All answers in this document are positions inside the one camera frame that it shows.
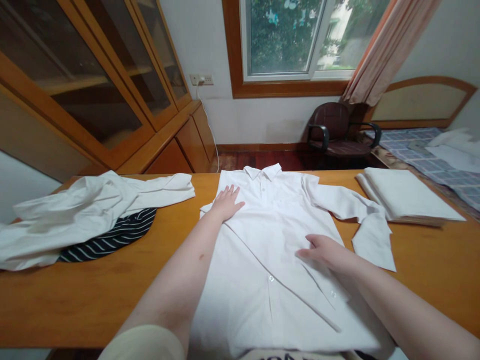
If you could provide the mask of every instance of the sleeve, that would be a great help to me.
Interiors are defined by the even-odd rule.
[[[385,209],[343,186],[320,185],[305,176],[302,186],[313,206],[332,212],[339,220],[356,218],[361,224],[352,239],[355,253],[378,267],[396,272]]]
[[[115,337],[98,360],[184,360],[180,340],[168,329],[141,325]]]

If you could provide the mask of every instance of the forearm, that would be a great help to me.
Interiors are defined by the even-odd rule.
[[[410,360],[480,359],[479,339],[383,270],[361,259],[350,275]]]
[[[168,260],[118,334],[143,324],[171,330],[188,349],[190,324],[212,260],[222,219],[206,213]]]

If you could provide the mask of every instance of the chair armrest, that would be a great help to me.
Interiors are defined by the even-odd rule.
[[[369,127],[372,127],[373,130],[375,131],[375,138],[373,139],[373,142],[370,144],[370,148],[373,149],[378,144],[380,144],[380,138],[382,137],[382,129],[377,124],[374,124],[373,122],[351,122],[348,124],[348,127],[350,127],[350,125],[367,125]]]
[[[321,141],[321,147],[317,146],[313,143],[311,143],[311,137],[312,137],[312,130],[314,128],[319,128],[321,129],[323,133],[323,139]],[[312,148],[319,149],[322,153],[327,151],[327,148],[329,147],[329,140],[330,140],[330,133],[329,130],[327,129],[326,126],[324,125],[308,125],[308,138],[307,138],[307,143],[310,145]]]

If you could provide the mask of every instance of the wooden table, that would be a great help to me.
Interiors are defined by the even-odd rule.
[[[363,196],[358,170],[313,171],[321,184]],[[159,175],[135,175],[148,180]],[[216,193],[219,174],[194,174],[196,197],[158,209],[150,231],[104,258],[0,273],[0,347],[103,348]],[[398,272],[391,273],[445,315],[480,337],[480,224],[443,228],[390,224]],[[335,224],[347,248],[359,225]]]

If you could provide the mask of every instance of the wooden headboard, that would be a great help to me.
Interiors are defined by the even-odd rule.
[[[468,82],[447,76],[394,82],[363,121],[383,129],[447,128],[476,91]]]

